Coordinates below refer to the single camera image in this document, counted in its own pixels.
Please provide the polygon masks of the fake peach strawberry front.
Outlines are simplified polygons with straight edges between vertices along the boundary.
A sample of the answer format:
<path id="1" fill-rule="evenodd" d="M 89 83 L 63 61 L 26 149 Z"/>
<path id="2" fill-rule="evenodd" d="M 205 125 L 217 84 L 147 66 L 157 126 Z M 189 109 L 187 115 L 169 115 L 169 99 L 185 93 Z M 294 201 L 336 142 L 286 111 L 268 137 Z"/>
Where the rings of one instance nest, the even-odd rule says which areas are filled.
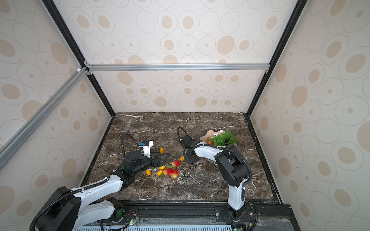
<path id="1" fill-rule="evenodd" d="M 178 178 L 178 170 L 174 169 L 171 173 L 171 178 L 172 179 L 177 179 Z"/>

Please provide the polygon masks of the pink scalloped fruit bowl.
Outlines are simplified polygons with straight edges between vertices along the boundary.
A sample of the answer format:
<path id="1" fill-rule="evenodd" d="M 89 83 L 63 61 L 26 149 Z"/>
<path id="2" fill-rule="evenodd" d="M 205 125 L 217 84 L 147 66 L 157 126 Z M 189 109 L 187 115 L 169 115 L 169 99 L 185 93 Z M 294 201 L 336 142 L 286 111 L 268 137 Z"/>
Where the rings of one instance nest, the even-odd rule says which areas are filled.
<path id="1" fill-rule="evenodd" d="M 220 130 L 220 131 L 212 131 L 212 130 L 209 130 L 209 131 L 207 131 L 207 133 L 205 134 L 205 136 L 202 136 L 200 138 L 200 140 L 207 143 L 207 140 L 208 139 L 212 139 L 212 137 L 214 135 L 219 135 L 219 134 L 224 133 L 224 132 L 225 132 L 224 130 Z"/>

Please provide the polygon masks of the green fake grape bunch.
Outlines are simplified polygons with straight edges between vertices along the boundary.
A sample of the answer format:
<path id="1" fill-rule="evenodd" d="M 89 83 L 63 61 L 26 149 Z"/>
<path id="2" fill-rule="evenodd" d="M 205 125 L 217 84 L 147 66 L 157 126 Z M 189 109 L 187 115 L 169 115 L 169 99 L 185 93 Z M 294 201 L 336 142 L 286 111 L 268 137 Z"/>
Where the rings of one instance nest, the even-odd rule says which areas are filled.
<path id="1" fill-rule="evenodd" d="M 214 135 L 212 141 L 216 146 L 228 146 L 235 144 L 238 141 L 238 137 L 234 136 L 230 130 L 227 130 L 219 135 Z"/>

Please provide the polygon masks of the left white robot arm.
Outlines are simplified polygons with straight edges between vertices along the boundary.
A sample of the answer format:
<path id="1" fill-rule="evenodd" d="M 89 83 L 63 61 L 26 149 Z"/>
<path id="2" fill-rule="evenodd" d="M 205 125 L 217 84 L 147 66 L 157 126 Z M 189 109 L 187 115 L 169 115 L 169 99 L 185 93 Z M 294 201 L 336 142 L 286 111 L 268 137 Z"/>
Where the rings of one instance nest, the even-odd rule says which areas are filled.
<path id="1" fill-rule="evenodd" d="M 117 169 L 95 183 L 68 189 L 60 187 L 35 215 L 31 231 L 74 231 L 97 220 L 109 219 L 123 208 L 115 199 L 96 203 L 97 200 L 126 189 L 135 181 L 136 174 L 149 167 L 164 165 L 164 149 L 153 151 L 153 141 L 137 142 L 138 149 L 125 154 Z"/>

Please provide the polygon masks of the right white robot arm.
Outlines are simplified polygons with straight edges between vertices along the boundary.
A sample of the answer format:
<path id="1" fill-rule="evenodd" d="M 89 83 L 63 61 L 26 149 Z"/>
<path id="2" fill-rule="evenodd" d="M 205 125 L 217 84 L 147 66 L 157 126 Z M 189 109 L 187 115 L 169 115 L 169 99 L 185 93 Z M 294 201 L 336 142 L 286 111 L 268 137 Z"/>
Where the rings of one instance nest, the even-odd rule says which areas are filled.
<path id="1" fill-rule="evenodd" d="M 185 162 L 196 164 L 200 158 L 215 162 L 228 184 L 228 216 L 238 221 L 246 209 L 245 189 L 252 180 L 251 167 L 239 149 L 233 145 L 216 146 L 195 140 L 182 127 L 176 129 L 178 140 L 184 149 Z"/>

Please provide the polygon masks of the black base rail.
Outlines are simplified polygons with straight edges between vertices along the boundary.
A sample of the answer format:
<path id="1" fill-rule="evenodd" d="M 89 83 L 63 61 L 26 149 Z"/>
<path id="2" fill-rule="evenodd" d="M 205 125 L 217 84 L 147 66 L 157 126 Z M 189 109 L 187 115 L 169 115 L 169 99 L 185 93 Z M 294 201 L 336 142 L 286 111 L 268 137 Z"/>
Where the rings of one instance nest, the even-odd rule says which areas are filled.
<path id="1" fill-rule="evenodd" d="M 259 216 L 288 217 L 293 230 L 300 230 L 291 206 L 267 201 L 246 201 L 239 210 L 226 202 L 140 202 L 123 203 L 114 198 L 95 204 L 82 205 L 79 197 L 63 200 L 35 219 L 35 228 L 40 231 L 72 231 L 83 225 L 109 220 L 127 223 L 130 217 L 141 218 L 212 218 L 231 226 L 250 225 L 253 230 L 260 224 Z"/>

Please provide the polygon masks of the horizontal aluminium frame bar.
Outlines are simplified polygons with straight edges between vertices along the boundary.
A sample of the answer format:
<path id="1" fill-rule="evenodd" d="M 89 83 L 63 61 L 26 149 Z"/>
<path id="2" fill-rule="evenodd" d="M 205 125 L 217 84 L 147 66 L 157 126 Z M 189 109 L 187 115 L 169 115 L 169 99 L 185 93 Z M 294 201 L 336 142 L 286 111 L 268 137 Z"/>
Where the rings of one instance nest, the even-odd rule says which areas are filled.
<path id="1" fill-rule="evenodd" d="M 88 64 L 91 71 L 268 70 L 268 63 L 250 64 Z"/>

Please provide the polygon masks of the slanted aluminium frame bar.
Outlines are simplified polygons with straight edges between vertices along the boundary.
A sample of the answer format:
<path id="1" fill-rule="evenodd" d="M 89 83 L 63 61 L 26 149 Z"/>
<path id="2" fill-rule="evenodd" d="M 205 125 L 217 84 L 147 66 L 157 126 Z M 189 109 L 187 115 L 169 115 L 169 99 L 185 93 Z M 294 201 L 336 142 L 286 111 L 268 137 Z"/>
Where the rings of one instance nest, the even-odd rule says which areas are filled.
<path id="1" fill-rule="evenodd" d="M 87 68 L 81 67 L 80 71 L 66 81 L 53 96 L 25 123 L 25 125 L 1 148 L 1 168 L 11 160 L 14 154 L 30 138 L 40 124 L 54 111 L 72 88 L 87 75 Z"/>

